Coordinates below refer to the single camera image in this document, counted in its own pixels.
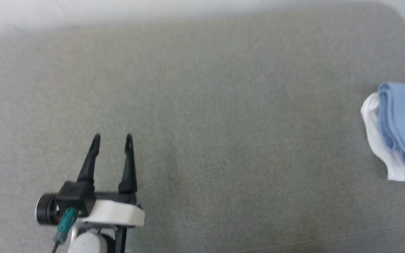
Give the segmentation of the white garment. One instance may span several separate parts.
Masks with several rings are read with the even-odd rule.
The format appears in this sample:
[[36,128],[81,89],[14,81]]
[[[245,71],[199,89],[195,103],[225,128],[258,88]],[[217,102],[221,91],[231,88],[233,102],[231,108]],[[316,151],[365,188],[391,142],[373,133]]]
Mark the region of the white garment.
[[360,113],[365,125],[371,151],[384,162],[389,181],[405,182],[405,165],[397,151],[390,151],[384,143],[378,128],[379,97],[374,92],[361,106]]

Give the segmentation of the grey-green fabric sofa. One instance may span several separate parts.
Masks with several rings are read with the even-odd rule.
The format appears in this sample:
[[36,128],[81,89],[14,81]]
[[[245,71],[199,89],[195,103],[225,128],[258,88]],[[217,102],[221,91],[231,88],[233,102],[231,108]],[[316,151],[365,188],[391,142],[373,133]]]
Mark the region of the grey-green fabric sofa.
[[0,253],[50,253],[44,192],[116,190],[133,135],[144,228],[127,252],[405,252],[405,183],[363,101],[405,82],[405,22],[378,3],[0,38]]

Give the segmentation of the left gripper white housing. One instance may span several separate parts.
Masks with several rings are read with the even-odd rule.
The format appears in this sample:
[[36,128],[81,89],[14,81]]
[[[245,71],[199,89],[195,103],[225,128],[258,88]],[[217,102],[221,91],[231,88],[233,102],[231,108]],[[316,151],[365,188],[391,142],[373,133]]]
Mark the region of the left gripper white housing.
[[[92,140],[78,175],[78,182],[94,184],[95,162],[99,149],[100,134],[97,133]],[[131,134],[126,137],[125,155],[125,165],[118,192],[128,195],[119,196],[114,191],[96,192],[97,200],[92,211],[86,217],[80,215],[74,223],[75,227],[144,226],[145,211],[140,205],[135,205],[136,197],[133,195],[137,192],[137,179],[133,137]],[[45,193],[39,198],[35,217],[40,225],[58,225],[62,217],[62,211],[58,207],[55,197],[56,193]]]

